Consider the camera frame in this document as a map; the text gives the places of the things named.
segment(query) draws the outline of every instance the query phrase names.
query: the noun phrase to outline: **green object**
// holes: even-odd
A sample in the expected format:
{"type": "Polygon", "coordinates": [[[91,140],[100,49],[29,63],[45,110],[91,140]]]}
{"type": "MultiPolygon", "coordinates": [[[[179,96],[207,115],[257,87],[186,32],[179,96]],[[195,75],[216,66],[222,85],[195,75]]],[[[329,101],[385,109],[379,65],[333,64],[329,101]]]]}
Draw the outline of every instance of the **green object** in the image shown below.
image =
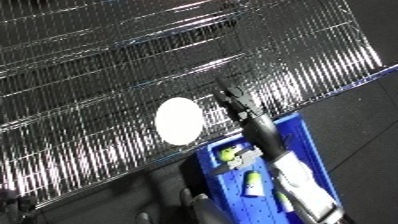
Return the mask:
{"type": "Polygon", "coordinates": [[[229,162],[235,159],[235,148],[226,148],[220,151],[218,158],[223,162],[229,162]]]}
{"type": "Polygon", "coordinates": [[[246,184],[261,184],[261,174],[256,171],[252,171],[247,174],[246,184]]]}
{"type": "Polygon", "coordinates": [[[283,204],[284,202],[289,202],[289,199],[281,192],[277,192],[276,196],[278,197],[279,201],[283,204]]]}

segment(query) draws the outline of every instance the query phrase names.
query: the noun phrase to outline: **blue tray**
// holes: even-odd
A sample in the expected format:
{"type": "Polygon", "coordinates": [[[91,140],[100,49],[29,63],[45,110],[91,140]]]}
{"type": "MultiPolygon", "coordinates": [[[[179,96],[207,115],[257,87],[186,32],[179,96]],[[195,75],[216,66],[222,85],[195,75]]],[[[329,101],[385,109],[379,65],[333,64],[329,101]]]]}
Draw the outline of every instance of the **blue tray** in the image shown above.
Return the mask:
{"type": "MultiPolygon", "coordinates": [[[[317,183],[340,203],[301,116],[294,113],[275,123],[286,141],[287,148],[296,152],[300,160],[312,169],[317,183]]],[[[258,158],[255,164],[241,170],[233,170],[218,176],[211,175],[211,171],[220,165],[216,158],[219,150],[233,145],[251,147],[244,137],[238,134],[210,143],[196,153],[210,190],[210,196],[215,203],[228,213],[235,223],[302,223],[294,212],[285,213],[283,211],[276,198],[275,189],[263,159],[258,158]],[[249,198],[243,195],[245,173],[250,170],[261,173],[265,197],[249,198]]]]}

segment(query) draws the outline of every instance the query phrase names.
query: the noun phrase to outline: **dark surface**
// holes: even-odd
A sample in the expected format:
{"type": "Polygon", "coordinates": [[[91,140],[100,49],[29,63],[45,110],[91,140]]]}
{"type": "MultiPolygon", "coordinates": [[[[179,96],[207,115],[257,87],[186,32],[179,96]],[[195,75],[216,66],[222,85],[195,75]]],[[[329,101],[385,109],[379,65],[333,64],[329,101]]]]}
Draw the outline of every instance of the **dark surface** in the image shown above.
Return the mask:
{"type": "Polygon", "coordinates": [[[398,1],[348,0],[348,3],[383,63],[398,61],[398,1]]]}
{"type": "MultiPolygon", "coordinates": [[[[398,19],[394,18],[398,2],[349,2],[383,62],[397,60],[398,19]]],[[[393,75],[301,111],[343,204],[360,224],[396,223],[398,219],[397,105],[398,76],[393,75]]],[[[192,161],[112,182],[46,211],[48,223],[134,223],[134,216],[143,210],[163,223],[179,223],[179,191],[185,185],[205,190],[192,161]]]]}

